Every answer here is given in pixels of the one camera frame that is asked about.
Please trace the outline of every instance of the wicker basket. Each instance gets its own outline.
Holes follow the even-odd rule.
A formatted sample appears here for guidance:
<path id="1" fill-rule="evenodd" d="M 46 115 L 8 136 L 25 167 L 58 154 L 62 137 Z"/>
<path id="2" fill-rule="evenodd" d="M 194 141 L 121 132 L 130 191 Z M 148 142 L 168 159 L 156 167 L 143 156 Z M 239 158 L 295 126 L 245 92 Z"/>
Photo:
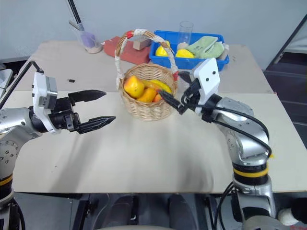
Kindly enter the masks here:
<path id="1" fill-rule="evenodd" d="M 120 54 L 124 50 L 124 47 L 127 43 L 127 40 L 136 35 L 144 35 L 152 39 L 155 42 L 159 42 L 163 48 L 168 53 L 170 62 L 171 62 L 171 71 L 165 67 L 156 65 L 156 64 L 140 64 L 129 69 L 125 74 L 122 73 L 120 68 Z M 139 102 L 132 97 L 130 97 L 124 91 L 124 82 L 127 78 L 132 75 L 136 75 L 140 79 L 151 80 L 157 79 L 167 84 L 171 90 L 172 94 L 175 95 L 177 89 L 177 80 L 178 80 L 178 68 L 175 65 L 174 55 L 170 50 L 170 47 L 159 36 L 156 36 L 152 32 L 142 29 L 136 29 L 134 31 L 126 32 L 121 39 L 119 40 L 116 51 L 115 51 L 115 64 L 117 67 L 118 77 L 117 77 L 117 87 L 120 91 L 121 98 L 123 103 L 129 113 L 134 115 L 137 118 L 140 118 L 144 121 L 155 121 L 163 119 L 170 115 L 172 107 L 167 104 L 164 100 L 160 100 L 156 103 L 144 103 Z"/>

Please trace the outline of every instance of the clear plastic cup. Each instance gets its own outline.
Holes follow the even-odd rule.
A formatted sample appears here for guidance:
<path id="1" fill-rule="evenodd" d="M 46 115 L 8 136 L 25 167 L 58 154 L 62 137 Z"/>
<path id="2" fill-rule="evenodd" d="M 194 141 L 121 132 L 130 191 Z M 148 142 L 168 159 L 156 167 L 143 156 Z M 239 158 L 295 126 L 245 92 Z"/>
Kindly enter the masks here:
<path id="1" fill-rule="evenodd" d="M 90 54 L 98 53 L 102 50 L 102 44 L 97 40 L 97 29 L 92 22 L 83 22 L 77 24 L 80 30 L 73 29 L 80 44 Z"/>
<path id="2" fill-rule="evenodd" d="M 180 23 L 177 50 L 186 48 L 191 41 L 194 24 L 189 21 Z"/>

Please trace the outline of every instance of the green cloth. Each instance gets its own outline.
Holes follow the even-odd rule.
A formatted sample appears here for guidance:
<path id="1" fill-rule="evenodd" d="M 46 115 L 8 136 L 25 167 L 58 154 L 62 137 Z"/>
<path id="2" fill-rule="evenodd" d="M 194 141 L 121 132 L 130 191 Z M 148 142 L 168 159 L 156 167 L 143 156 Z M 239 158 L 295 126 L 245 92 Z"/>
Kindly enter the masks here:
<path id="1" fill-rule="evenodd" d="M 204 36 L 186 49 L 194 54 L 195 58 L 200 58 L 201 53 L 207 51 L 216 41 L 217 37 Z"/>
<path id="2" fill-rule="evenodd" d="M 218 58 L 223 52 L 224 52 L 224 46 L 222 42 L 216 42 L 206 52 L 202 52 L 200 58 L 201 59 Z"/>
<path id="3" fill-rule="evenodd" d="M 216 42 L 217 37 L 204 36 L 186 49 L 194 54 L 195 58 L 218 58 L 224 51 L 222 42 Z"/>

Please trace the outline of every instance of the black cable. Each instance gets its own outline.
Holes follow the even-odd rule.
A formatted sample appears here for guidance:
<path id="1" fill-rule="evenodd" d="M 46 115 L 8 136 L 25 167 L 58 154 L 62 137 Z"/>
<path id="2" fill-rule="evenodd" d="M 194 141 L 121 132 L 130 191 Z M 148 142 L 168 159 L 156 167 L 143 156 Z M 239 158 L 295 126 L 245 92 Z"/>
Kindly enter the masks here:
<path id="1" fill-rule="evenodd" d="M 29 61 L 28 64 L 25 66 L 25 68 L 22 70 L 22 72 L 19 74 L 19 76 L 15 79 L 15 81 L 13 82 L 12 86 L 10 87 L 10 89 L 4 95 L 4 97 L 3 97 L 3 99 L 2 99 L 2 101 L 0 103 L 0 109 L 3 108 L 4 104 L 8 100 L 9 96 L 11 95 L 11 93 L 14 91 L 14 89 L 16 88 L 16 86 L 18 85 L 20 80 L 23 78 L 25 73 L 29 70 L 29 68 L 32 65 L 36 68 L 37 72 L 44 73 L 43 70 L 36 64 L 35 61 Z"/>
<path id="2" fill-rule="evenodd" d="M 255 137 L 255 136 L 253 136 L 253 135 L 251 135 L 251 134 L 249 134 L 249 133 L 247 133 L 247 132 L 244 132 L 244 131 L 242 131 L 241 129 L 238 129 L 238 128 L 236 128 L 236 127 L 233 127 L 233 126 L 231 126 L 231 125 L 229 125 L 229 124 L 226 124 L 226 123 L 223 123 L 223 122 L 220 122 L 220 121 L 217 121 L 217 120 L 213 120 L 213 122 L 216 123 L 216 124 L 218 124 L 218 125 L 221 125 L 221 126 L 224 126 L 224 127 L 229 128 L 229 129 L 232 129 L 233 131 L 238 132 L 238 133 L 240 133 L 240 134 L 242 134 L 242 135 L 244 135 L 244 136 L 246 136 L 246 137 L 248 137 L 248 138 L 254 140 L 254 141 L 257 142 L 258 144 L 262 145 L 262 146 L 263 146 L 264 148 L 266 148 L 267 151 L 268 151 L 268 158 L 272 155 L 272 149 L 270 148 L 270 146 L 269 146 L 268 144 L 264 143 L 264 142 L 263 142 L 262 140 L 260 140 L 259 138 Z"/>
<path id="3" fill-rule="evenodd" d="M 231 182 L 227 188 L 224 190 L 222 197 L 220 199 L 219 205 L 216 209 L 215 215 L 214 215 L 214 225 L 213 225 L 213 230 L 217 230 L 217 218 L 220 215 L 221 212 L 221 207 L 222 207 L 222 203 L 225 200 L 226 196 L 231 192 L 231 190 L 234 188 L 234 183 Z"/>
<path id="4" fill-rule="evenodd" d="M 221 111 L 225 111 L 225 112 L 229 112 L 229 113 L 233 113 L 233 114 L 237 114 L 237 115 L 240 115 L 240 116 L 243 116 L 249 120 L 252 120 L 254 121 L 255 123 L 257 123 L 262 129 L 263 131 L 265 132 L 265 134 L 268 136 L 268 139 L 270 138 L 270 135 L 269 135 L 269 131 L 267 129 L 267 127 L 260 121 L 258 120 L 257 118 L 253 117 L 253 116 L 250 116 L 248 114 L 245 114 L 245 113 L 242 113 L 240 111 L 237 111 L 237 110 L 233 110 L 233 109 L 228 109 L 228 108 L 220 108 L 220 107 L 208 107 L 208 106 L 205 106 L 205 105 L 202 105 L 202 104 L 187 104 L 184 99 L 186 98 L 185 95 L 182 96 L 181 98 L 181 102 L 187 106 L 187 107 L 200 107 L 200 108 L 205 108 L 205 109 L 210 109 L 210 110 L 221 110 Z"/>
<path id="5" fill-rule="evenodd" d="M 21 208 L 20 208 L 20 206 L 18 205 L 18 203 L 17 203 L 17 201 L 13 198 L 13 203 L 15 204 L 15 205 L 17 205 L 17 207 L 18 207 L 18 213 L 19 213 L 19 218 L 20 218 L 20 224 L 21 224 L 21 229 L 22 230 L 25 230 L 25 220 L 24 220 L 24 214 L 23 214 L 23 212 L 21 211 Z"/>
<path id="6" fill-rule="evenodd" d="M 224 222 L 223 222 L 223 218 L 222 218 L 222 204 L 221 204 L 221 208 L 220 208 L 220 212 L 219 212 L 219 220 L 220 220 L 220 223 L 221 223 L 221 227 L 223 230 L 226 230 L 225 228 L 225 225 L 224 225 Z"/>
<path id="7" fill-rule="evenodd" d="M 229 112 L 229 113 L 233 113 L 233 114 L 237 114 L 237 115 L 240 115 L 240 116 L 243 116 L 247 119 L 250 119 L 254 122 L 256 122 L 263 130 L 264 132 L 266 133 L 268 139 L 269 139 L 269 131 L 267 129 L 267 127 L 258 119 L 254 118 L 253 116 L 250 116 L 250 115 L 247 115 L 245 113 L 242 113 L 242 112 L 239 112 L 237 110 L 232 110 L 232 109 L 227 109 L 227 108 L 220 108 L 220 107 L 207 107 L 205 105 L 201 105 L 201 104 L 189 104 L 189 103 L 186 103 L 185 102 L 185 98 L 186 98 L 186 95 L 183 95 L 181 97 L 181 103 L 183 103 L 185 106 L 187 106 L 188 108 L 191 108 L 191 107 L 201 107 L 201 108 L 206 108 L 206 109 L 212 109 L 212 110 L 221 110 L 221 111 L 226 111 L 226 112 Z M 259 138 L 256 138 L 255 136 L 245 132 L 245 131 L 242 131 L 241 129 L 238 129 L 234 126 L 231 126 L 231 125 L 228 125 L 228 124 L 225 124 L 223 122 L 220 122 L 220 121 L 217 121 L 217 120 L 213 120 L 212 122 L 216 123 L 216 124 L 219 124 L 219 125 L 222 125 L 224 127 L 227 127 L 227 128 L 230 128 L 232 129 L 233 131 L 236 131 L 252 140 L 254 140 L 255 142 L 257 142 L 258 144 L 262 145 L 264 148 L 267 149 L 268 151 L 268 158 L 271 156 L 272 154 L 272 149 L 270 148 L 270 146 L 266 143 L 264 143 L 262 140 L 260 140 Z"/>

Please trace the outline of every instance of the small wooden block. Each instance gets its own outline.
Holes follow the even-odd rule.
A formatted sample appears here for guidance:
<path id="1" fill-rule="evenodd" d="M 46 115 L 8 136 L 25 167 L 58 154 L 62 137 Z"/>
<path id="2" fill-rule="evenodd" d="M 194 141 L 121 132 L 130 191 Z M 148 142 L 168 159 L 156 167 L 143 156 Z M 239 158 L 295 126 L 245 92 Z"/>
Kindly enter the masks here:
<path id="1" fill-rule="evenodd" d="M 150 43 L 151 43 L 151 40 L 149 38 L 142 36 L 133 42 L 133 48 L 136 50 L 141 50 L 149 46 Z"/>

